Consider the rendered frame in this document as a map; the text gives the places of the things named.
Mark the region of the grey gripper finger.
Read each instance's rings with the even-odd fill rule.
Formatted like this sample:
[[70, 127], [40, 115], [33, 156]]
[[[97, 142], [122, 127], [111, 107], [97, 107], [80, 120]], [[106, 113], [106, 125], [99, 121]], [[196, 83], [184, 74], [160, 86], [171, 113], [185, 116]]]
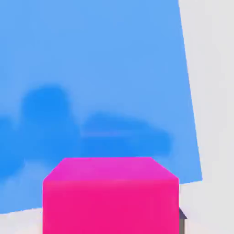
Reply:
[[187, 217], [181, 209], [179, 209], [179, 215], [180, 215], [179, 234], [185, 234], [186, 233], [185, 224]]

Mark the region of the large blue box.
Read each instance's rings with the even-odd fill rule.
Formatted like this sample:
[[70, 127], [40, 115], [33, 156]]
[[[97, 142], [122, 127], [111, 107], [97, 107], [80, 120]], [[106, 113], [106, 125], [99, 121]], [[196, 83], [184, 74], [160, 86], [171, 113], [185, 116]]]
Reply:
[[63, 158], [140, 156], [202, 180], [178, 0], [0, 0], [0, 214]]

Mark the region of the small pink cube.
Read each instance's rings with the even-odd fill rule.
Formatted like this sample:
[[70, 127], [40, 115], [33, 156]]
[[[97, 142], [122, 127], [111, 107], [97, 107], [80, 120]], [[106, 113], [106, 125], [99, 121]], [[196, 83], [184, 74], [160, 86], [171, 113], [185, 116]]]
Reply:
[[66, 158], [43, 181], [43, 234], [179, 234], [179, 180], [152, 158]]

